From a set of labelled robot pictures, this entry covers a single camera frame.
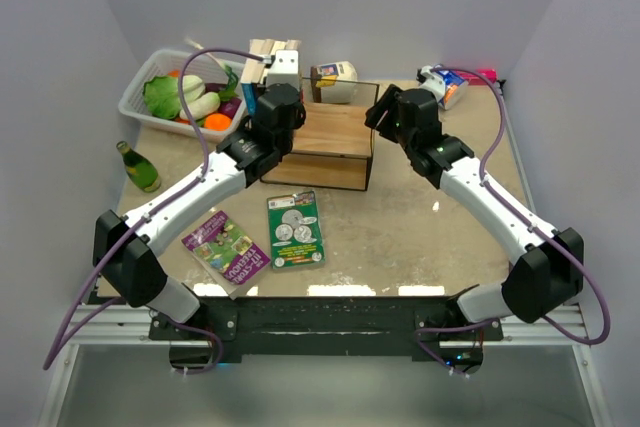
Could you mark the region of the Little Women book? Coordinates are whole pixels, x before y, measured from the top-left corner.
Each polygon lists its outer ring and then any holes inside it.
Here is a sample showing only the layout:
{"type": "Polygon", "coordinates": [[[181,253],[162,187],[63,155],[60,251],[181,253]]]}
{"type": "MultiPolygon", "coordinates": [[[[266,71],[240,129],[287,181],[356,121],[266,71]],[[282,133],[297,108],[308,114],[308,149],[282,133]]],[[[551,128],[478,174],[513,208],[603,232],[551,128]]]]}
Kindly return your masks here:
{"type": "Polygon", "coordinates": [[[301,41],[299,39],[276,40],[270,51],[271,62],[289,64],[293,62],[293,51],[298,51],[301,41]]]}

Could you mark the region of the green coin book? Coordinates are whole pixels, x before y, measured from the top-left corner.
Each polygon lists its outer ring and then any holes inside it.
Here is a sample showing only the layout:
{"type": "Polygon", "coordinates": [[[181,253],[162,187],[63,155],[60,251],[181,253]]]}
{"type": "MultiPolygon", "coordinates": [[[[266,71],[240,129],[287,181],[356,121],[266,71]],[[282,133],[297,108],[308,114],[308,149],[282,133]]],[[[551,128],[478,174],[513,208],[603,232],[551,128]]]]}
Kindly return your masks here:
{"type": "Polygon", "coordinates": [[[307,190],[266,201],[274,270],[318,266],[325,261],[316,193],[307,190]]]}

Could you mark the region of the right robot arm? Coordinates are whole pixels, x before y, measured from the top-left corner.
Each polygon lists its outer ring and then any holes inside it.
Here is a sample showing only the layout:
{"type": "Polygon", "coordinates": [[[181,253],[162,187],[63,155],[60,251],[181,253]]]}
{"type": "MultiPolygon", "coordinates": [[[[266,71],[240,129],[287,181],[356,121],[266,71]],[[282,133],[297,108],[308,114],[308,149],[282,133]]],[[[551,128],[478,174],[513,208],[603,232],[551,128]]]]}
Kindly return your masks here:
{"type": "Polygon", "coordinates": [[[457,308],[445,316],[452,337],[469,339],[489,318],[514,315],[533,323],[582,291],[583,275],[566,257],[584,259],[580,234],[559,231],[490,175],[480,175],[473,151],[443,132],[431,92],[390,85],[367,110],[365,124],[399,144],[413,170],[465,207],[507,254],[511,269],[503,282],[457,296],[457,308]]]}

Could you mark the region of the blue 26-storey treehouse book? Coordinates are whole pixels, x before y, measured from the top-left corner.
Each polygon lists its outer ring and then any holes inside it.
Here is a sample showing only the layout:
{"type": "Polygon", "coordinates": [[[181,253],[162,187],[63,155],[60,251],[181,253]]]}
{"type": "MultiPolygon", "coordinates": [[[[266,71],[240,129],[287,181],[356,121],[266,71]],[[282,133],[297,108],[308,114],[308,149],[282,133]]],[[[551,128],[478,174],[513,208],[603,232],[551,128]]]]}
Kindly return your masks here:
{"type": "MultiPolygon", "coordinates": [[[[252,55],[261,55],[262,49],[264,47],[265,40],[264,39],[252,39],[250,41],[249,53],[252,55]]],[[[253,58],[249,58],[246,60],[242,75],[240,77],[240,85],[242,88],[242,94],[244,96],[244,101],[247,108],[247,113],[250,116],[254,115],[255,112],[255,95],[254,95],[254,81],[253,74],[254,70],[257,67],[262,67],[263,64],[255,60],[253,58]]]]}

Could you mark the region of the dark Edward Tulane book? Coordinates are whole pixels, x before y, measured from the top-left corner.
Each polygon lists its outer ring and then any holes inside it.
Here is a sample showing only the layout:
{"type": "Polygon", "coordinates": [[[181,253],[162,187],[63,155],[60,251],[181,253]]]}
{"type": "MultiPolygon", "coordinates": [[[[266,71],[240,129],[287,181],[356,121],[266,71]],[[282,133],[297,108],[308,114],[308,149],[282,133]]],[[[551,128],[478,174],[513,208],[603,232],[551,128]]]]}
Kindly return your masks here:
{"type": "Polygon", "coordinates": [[[263,39],[258,54],[267,57],[272,56],[280,48],[280,42],[274,39],[263,39]]]}

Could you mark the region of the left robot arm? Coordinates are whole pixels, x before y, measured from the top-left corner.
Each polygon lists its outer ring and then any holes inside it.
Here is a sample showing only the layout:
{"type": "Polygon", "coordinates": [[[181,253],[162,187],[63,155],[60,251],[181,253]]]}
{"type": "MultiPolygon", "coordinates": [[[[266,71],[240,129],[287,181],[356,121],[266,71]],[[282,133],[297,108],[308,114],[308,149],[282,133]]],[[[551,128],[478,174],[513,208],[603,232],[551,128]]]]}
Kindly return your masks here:
{"type": "Polygon", "coordinates": [[[210,208],[243,191],[281,163],[305,121],[301,95],[289,84],[268,87],[256,111],[220,142],[203,164],[146,204],[96,221],[93,264],[124,301],[172,320],[185,339],[200,337],[207,315],[196,294],[169,276],[159,256],[210,208]]]}

